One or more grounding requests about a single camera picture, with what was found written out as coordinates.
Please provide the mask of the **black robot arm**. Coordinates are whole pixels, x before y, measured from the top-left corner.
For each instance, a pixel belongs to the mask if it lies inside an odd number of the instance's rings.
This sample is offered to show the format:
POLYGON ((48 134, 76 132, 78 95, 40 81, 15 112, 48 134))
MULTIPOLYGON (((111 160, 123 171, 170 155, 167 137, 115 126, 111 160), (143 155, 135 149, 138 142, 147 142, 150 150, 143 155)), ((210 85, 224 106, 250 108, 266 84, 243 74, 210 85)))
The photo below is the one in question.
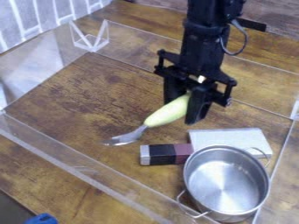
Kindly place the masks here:
POLYGON ((163 77, 163 99, 172 102, 190 94, 184 123, 206 118, 214 103, 226 107, 236 80, 222 70, 230 28, 240 27, 238 17, 243 0, 188 0, 179 53, 159 50, 154 73, 163 77))

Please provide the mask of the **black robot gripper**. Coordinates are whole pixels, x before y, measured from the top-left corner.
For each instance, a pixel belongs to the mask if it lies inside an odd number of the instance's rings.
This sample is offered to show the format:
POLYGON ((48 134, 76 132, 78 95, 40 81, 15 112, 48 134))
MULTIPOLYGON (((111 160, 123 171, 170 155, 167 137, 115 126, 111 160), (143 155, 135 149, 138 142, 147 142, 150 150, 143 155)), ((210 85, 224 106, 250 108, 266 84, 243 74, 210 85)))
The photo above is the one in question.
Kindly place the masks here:
POLYGON ((163 77, 163 100, 170 103, 187 92, 190 100, 184 123, 194 125, 208 114, 211 104, 227 106, 236 80, 220 65, 230 37, 230 25, 206 26, 184 22, 180 53, 158 51, 154 73, 163 77))

